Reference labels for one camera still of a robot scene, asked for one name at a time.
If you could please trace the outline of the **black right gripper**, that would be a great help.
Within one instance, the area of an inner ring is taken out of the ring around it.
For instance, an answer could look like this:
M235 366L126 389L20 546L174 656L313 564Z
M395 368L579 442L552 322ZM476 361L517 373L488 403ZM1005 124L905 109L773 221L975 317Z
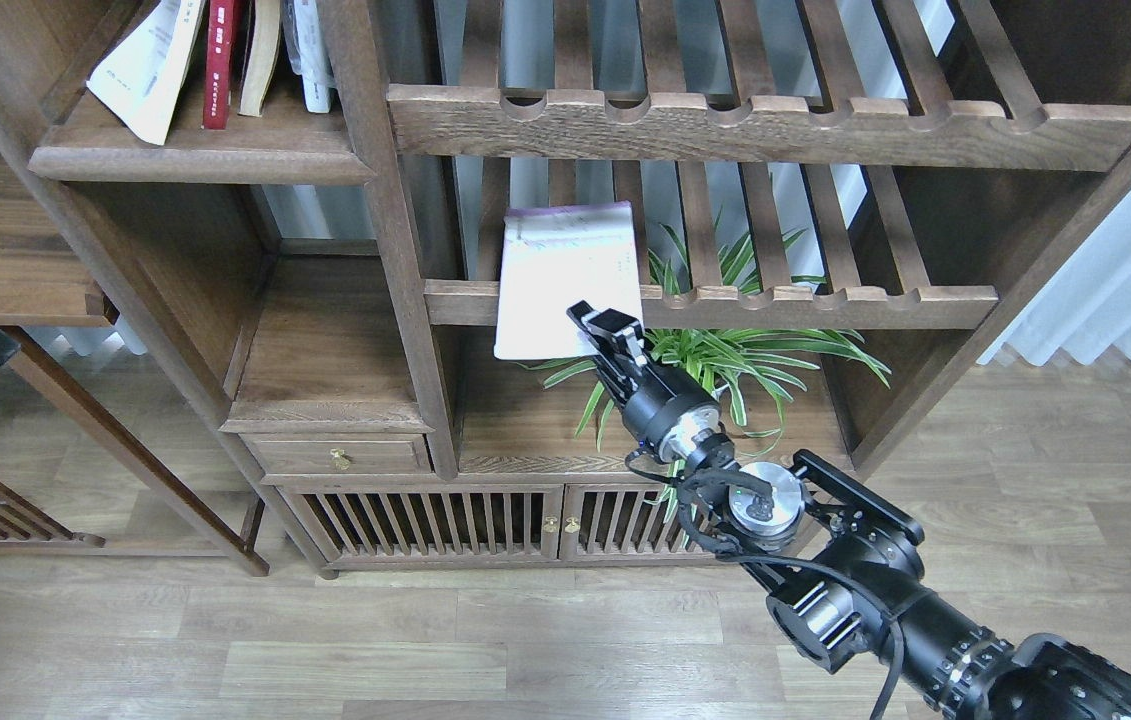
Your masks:
M661 462L706 462L725 445L719 402L683 368L651 359L638 319L587 301L571 305L568 316L596 348L597 375L639 446Z

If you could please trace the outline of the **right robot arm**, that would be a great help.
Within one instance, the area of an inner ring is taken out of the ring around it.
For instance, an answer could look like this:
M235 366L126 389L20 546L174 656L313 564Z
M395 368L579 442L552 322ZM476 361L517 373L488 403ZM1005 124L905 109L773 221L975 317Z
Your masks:
M888 666L872 717L907 682L946 719L1131 719L1131 674L1050 633L1018 644L922 583L923 529L821 457L740 465L720 406L653 359L641 322L578 302L571 322L634 456L683 461L664 478L690 541L746 570L798 653L827 673L872 653Z

